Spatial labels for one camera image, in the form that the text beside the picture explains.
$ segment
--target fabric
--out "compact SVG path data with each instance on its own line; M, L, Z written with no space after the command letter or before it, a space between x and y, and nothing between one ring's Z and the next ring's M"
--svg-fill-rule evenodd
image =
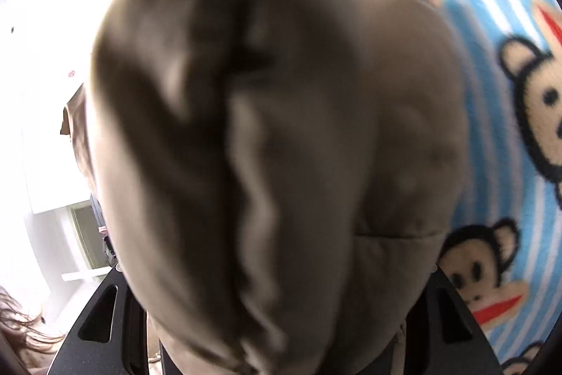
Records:
M86 92L80 85L63 110L61 135L69 135L78 169L86 178L88 187L96 195L96 180L92 170L92 159L86 128Z
M86 96L97 195L180 370L366 367L445 237L462 96L428 0L114 0Z
M511 375L562 311L560 9L555 0L436 4L467 51L470 132L440 266Z

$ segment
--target brown hair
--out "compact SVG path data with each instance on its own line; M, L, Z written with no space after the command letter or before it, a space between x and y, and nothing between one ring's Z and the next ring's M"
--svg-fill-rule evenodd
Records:
M13 352L21 357L24 350L41 354L53 354L56 343L64 336L50 336L37 329L43 322L41 314L32 317L23 313L21 305L0 286L0 332Z

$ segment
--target monkey ear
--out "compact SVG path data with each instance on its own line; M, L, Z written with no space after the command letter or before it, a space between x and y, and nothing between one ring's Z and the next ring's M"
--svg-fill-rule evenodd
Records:
M535 356L541 350L543 343L542 342L533 342L527 348L523 350L521 353L521 357L531 362L535 359Z
M499 64L512 80L540 55L539 48L524 37L510 36L499 46Z
M494 237L499 245L502 271L508 268L519 249L519 229L515 220L502 218L493 227Z

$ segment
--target red mouth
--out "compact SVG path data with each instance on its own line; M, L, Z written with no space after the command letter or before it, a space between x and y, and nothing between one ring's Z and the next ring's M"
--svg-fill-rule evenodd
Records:
M472 314L474 319L476 319L476 322L482 326L490 322L492 319L503 315L507 310L515 306L522 297L523 296L517 296L504 302L496 302L485 309L474 311Z

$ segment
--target striped fabric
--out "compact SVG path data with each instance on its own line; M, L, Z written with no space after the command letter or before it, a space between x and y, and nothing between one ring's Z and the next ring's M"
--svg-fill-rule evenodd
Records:
M555 0L545 0L556 5ZM471 168L451 222L493 225L513 218L521 245L504 281L524 280L529 297L515 317L487 335L500 362L532 342L544 341L562 312L562 214L554 186L527 154L513 106L513 89L498 64L498 47L510 34L548 51L531 12L532 0L441 0L468 53L466 108Z

